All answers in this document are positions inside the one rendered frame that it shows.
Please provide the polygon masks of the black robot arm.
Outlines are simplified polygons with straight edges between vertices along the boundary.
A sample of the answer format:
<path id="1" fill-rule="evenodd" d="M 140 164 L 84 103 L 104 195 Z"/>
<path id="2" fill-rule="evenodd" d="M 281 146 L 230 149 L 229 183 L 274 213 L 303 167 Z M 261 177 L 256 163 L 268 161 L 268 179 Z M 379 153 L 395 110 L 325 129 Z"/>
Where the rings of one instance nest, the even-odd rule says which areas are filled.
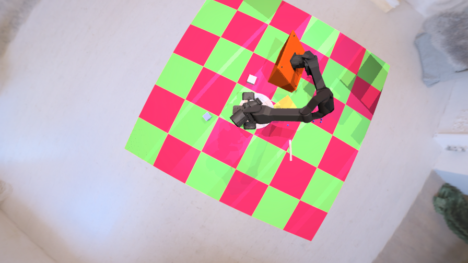
<path id="1" fill-rule="evenodd" d="M 303 108 L 279 108 L 274 109 L 262 105 L 259 98 L 247 102 L 245 105 L 234 105 L 230 119 L 237 127 L 241 127 L 247 120 L 251 124 L 268 124 L 272 121 L 290 121 L 309 123 L 314 119 L 323 118 L 334 110 L 334 96 L 330 88 L 326 87 L 319 70 L 318 57 L 310 50 L 297 55 L 296 52 L 290 59 L 293 70 L 305 68 L 308 75 L 312 76 L 317 95 L 312 97 Z M 316 112 L 312 111 L 318 106 Z"/>

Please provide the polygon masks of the white round tray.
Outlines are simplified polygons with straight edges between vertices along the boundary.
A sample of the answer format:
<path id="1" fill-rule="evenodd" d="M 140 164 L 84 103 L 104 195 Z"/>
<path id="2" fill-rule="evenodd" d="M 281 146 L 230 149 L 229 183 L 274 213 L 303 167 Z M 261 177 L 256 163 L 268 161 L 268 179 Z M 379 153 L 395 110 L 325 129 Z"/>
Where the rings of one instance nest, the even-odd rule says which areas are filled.
<path id="1" fill-rule="evenodd" d="M 265 96 L 265 95 L 263 95 L 261 93 L 254 93 L 254 97 L 255 97 L 255 99 L 259 98 L 260 101 L 262 102 L 262 105 L 267 105 L 267 106 L 269 106 L 271 108 L 274 108 L 273 103 L 271 102 L 271 100 L 267 96 Z M 247 100 L 244 100 L 244 101 L 241 100 L 239 105 L 243 105 L 244 102 L 248 102 L 248 101 Z M 268 124 L 256 124 L 256 129 L 263 128 Z"/>

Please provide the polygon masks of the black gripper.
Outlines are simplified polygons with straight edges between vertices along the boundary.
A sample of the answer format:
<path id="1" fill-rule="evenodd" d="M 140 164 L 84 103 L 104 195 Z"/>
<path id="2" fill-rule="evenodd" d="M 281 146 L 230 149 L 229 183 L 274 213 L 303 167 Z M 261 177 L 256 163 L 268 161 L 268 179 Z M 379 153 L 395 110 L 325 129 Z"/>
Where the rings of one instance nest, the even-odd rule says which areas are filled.
<path id="1" fill-rule="evenodd" d="M 255 100 L 255 97 L 254 97 L 254 92 L 244 92 L 242 94 L 242 100 L 247 100 L 248 102 L 250 102 L 250 100 Z M 244 108 L 245 108 L 245 105 L 247 104 L 247 102 L 244 102 L 243 105 L 244 105 Z M 248 122 L 245 122 L 243 124 L 243 129 L 244 130 L 248 130 L 248 129 L 256 129 L 256 124 L 251 124 L 250 121 Z"/>

